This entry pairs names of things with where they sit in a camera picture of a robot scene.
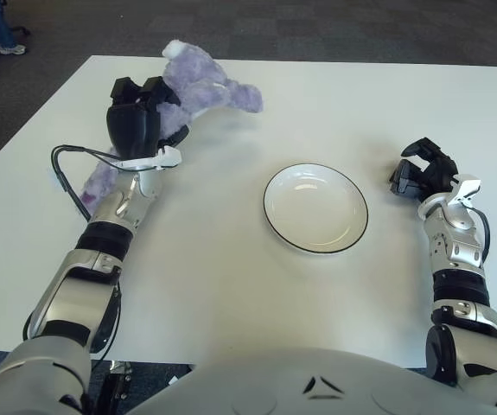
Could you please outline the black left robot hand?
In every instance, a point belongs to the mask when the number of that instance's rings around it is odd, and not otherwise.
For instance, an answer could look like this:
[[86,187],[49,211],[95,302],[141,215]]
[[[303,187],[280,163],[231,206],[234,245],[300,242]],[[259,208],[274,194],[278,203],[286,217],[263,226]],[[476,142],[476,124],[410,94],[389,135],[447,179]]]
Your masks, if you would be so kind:
[[113,148],[124,160],[155,156],[175,147],[189,133],[188,115],[161,76],[137,85],[131,78],[115,80],[106,125]]

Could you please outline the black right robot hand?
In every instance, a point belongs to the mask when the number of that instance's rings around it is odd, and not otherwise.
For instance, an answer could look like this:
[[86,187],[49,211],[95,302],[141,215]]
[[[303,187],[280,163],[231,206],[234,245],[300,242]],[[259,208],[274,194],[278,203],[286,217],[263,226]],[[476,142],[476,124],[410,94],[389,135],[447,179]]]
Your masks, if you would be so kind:
[[451,181],[458,174],[456,163],[427,137],[409,144],[401,157],[389,179],[393,194],[422,202],[451,191]]

